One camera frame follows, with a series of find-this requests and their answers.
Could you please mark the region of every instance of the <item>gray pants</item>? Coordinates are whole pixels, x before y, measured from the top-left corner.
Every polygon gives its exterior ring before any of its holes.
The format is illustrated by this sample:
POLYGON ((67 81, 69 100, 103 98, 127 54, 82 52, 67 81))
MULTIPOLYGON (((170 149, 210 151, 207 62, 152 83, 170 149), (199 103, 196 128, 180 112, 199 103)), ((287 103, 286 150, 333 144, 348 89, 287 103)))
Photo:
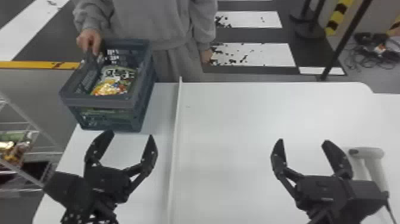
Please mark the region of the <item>gray pants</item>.
POLYGON ((194 39, 173 49, 153 52, 159 82, 201 82, 204 79, 200 54, 194 39))

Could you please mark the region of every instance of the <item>gray sweatshirt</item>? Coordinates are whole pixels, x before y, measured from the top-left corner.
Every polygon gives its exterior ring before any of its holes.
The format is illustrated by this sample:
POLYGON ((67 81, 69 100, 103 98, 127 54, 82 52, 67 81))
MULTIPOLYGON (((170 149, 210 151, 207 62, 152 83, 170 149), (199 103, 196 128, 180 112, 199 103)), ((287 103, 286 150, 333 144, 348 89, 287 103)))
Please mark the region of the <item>gray sweatshirt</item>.
POLYGON ((194 38, 200 51, 215 38, 217 0, 80 0, 73 11, 78 31, 97 29, 119 38, 147 39, 154 50, 194 38))

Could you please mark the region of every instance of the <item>gray crate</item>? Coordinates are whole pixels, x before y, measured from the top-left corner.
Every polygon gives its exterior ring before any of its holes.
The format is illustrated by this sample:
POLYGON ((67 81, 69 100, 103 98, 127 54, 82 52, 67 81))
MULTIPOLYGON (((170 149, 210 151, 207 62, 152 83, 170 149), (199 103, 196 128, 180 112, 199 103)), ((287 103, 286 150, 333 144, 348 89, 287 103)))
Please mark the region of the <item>gray crate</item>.
POLYGON ((138 39, 106 39, 102 53, 108 49, 121 52, 117 65, 138 68, 135 82, 127 93, 119 95, 90 95, 101 78, 100 69, 110 64, 98 58, 87 57, 60 90, 64 104, 74 114, 83 129, 122 130, 140 132, 153 85, 157 79, 148 41, 138 39))

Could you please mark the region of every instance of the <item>white table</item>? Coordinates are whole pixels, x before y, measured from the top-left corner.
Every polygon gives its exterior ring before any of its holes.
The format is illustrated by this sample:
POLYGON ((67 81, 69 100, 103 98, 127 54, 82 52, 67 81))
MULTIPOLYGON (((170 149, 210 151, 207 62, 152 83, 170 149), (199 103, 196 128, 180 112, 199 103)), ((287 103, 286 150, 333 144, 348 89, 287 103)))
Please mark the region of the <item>white table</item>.
MULTIPOLYGON (((156 86, 143 130, 156 133, 156 168, 116 209, 121 224, 306 223, 271 169, 279 138, 289 166, 306 175, 332 174, 320 148, 325 139, 343 150, 383 148, 390 201, 400 214, 400 181, 393 178, 400 156, 400 107, 393 104, 399 97, 375 95, 362 83, 184 83, 175 121, 176 86, 170 85, 156 86)), ((98 133, 77 127, 58 170, 81 175, 83 155, 98 133)), ((118 168, 136 163, 146 138, 117 134, 102 161, 118 168)), ((359 161, 352 165, 356 178, 367 178, 359 161)), ((63 213, 45 196, 34 223, 58 223, 63 213)), ((390 222, 383 212, 363 223, 390 222)))
MULTIPOLYGON (((180 96, 171 223, 307 223, 271 169, 279 138, 289 166, 305 175, 333 173, 320 146, 325 139, 345 151, 382 147, 390 201, 400 215, 400 135, 390 121, 398 123, 398 114, 388 117, 366 85, 185 83, 180 96)), ((352 164, 363 179, 365 168, 352 164)), ((363 223, 387 218, 382 213, 363 223)))
MULTIPOLYGON (((104 166, 123 169, 140 162, 148 134, 158 147, 158 160, 151 175, 132 193, 127 203, 116 208, 117 219, 124 223, 163 223, 167 207, 172 134, 178 84, 157 84, 143 124, 142 133, 116 133, 101 159, 104 166)), ((75 128, 57 170, 83 175, 83 157, 93 139, 101 132, 75 128)), ((45 195, 33 223, 57 224, 65 208, 45 195)))

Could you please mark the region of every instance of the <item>basket handle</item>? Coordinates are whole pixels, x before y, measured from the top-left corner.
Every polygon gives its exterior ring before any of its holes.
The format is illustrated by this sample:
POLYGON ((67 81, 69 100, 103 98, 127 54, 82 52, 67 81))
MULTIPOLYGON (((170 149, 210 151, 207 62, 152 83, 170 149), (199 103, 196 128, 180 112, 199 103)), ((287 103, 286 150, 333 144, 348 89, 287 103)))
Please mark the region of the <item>basket handle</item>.
POLYGON ((98 56, 96 57, 93 54, 92 47, 89 46, 87 48, 87 51, 86 51, 85 60, 86 60, 86 62, 93 61, 94 65, 96 66, 97 73, 100 74, 101 73, 101 68, 99 66, 99 63, 97 62, 97 58, 98 58, 98 56))

